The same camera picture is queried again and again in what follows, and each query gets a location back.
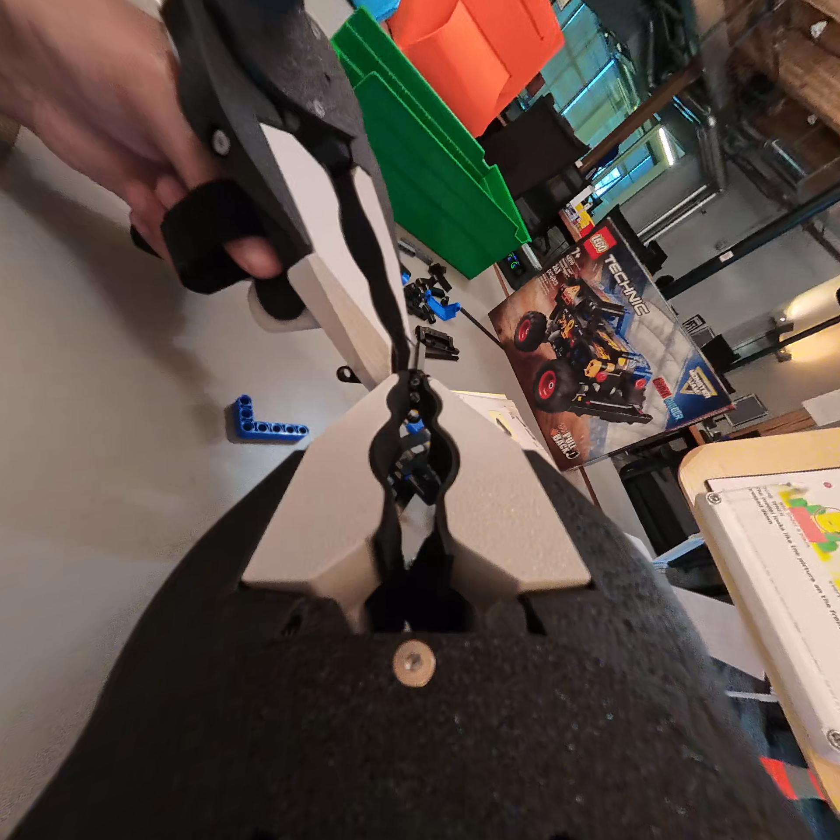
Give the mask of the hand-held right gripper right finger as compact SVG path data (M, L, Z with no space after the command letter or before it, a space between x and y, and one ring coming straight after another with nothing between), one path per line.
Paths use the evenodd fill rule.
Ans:
M422 544L424 569L476 616L522 595L581 590L592 574L565 527L538 467L560 473L432 376L424 410L437 467L434 527Z

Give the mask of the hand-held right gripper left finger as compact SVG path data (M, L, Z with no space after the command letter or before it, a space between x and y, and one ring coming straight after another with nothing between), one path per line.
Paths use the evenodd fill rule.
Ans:
M354 632L365 604L404 570L389 470L407 413L408 373L392 374L303 453L242 573L252 589L331 599Z

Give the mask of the small black lego assembly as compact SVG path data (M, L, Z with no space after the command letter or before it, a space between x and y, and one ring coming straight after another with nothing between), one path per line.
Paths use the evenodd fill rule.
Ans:
M459 465L452 437L441 424L443 401L429 376L419 370L399 374L388 395L396 439L387 456L387 482L399 510L415 498L432 507L442 500Z

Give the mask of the pile of black lego beams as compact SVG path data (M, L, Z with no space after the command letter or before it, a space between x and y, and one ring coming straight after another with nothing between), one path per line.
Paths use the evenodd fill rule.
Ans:
M401 265L402 285L408 313L414 315L414 317L420 319L425 324L433 326L439 320L435 318L434 314L426 306L424 300L425 290L434 290L433 294L437 298L442 298L443 302L456 301L452 301L450 297L452 286L446 275L446 267L433 262L427 268L427 277L415 277L408 268Z

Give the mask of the lego instruction booklet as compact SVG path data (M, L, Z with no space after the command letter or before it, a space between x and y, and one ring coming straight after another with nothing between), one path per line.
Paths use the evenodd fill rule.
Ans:
M553 460L544 444L532 432L516 404L506 395L488 392L455 391L455 394L479 414L515 440L522 449L537 452L549 463Z

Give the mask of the blue L-shaped lego beam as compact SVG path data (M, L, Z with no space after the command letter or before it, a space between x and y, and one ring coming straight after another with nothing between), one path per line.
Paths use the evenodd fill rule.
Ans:
M227 435L238 444L297 444L310 428L297 423L270 422L257 416L252 398L243 394L226 409Z

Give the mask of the monster truck lego box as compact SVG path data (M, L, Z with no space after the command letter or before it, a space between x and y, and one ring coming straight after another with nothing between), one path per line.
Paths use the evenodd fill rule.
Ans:
M560 470L732 409L634 231L607 217L488 314Z

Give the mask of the person's left hand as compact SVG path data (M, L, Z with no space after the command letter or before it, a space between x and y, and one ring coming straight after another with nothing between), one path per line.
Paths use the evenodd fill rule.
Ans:
M223 177L182 112L165 29L130 2L2 1L1 107L125 202L168 262L165 213Z

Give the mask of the green plastic bin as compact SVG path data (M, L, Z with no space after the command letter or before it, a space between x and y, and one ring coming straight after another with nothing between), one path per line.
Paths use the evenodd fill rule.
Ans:
M354 88L395 221L464 277L474 278L526 243L516 207L496 202L496 167L476 180L377 73Z
M484 152L448 105L428 84L375 18L357 8L331 37L332 47L360 102L371 147L382 169L387 156L407 163L408 141L428 151L435 140L471 178L490 171ZM388 140L404 121L408 140Z

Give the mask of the black device with green display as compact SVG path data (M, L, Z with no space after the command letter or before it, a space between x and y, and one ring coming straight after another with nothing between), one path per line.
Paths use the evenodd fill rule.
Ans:
M533 277L533 267L526 257L524 246L517 248L496 263L510 289L516 291Z

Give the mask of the black box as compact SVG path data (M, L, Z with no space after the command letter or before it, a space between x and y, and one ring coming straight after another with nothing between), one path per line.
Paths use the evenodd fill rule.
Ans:
M590 152L557 109L553 96L535 99L506 125L493 122L478 137L488 165L495 165L512 198L543 186Z

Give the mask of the orange plastic bin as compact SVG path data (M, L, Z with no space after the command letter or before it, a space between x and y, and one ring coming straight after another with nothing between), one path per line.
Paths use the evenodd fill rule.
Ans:
M387 26L474 137L564 45L550 1L402 1Z

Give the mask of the printed instruction sheet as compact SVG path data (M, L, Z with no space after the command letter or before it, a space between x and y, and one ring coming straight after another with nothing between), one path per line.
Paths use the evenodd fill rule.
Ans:
M777 621L786 611L806 636L838 639L839 470L709 479L745 541L743 569Z

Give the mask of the orange traffic cone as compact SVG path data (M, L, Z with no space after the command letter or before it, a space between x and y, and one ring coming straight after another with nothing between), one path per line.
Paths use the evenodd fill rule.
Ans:
M827 802L823 787L811 769L769 757L761 757L760 761L782 795L789 801Z

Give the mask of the black lego frame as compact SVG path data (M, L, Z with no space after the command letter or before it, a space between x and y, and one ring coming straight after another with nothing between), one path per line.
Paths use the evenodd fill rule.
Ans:
M416 326L416 340L421 333L425 334L425 343L427 346L426 361L459 361L459 349L455 347L454 339L448 333L422 325Z

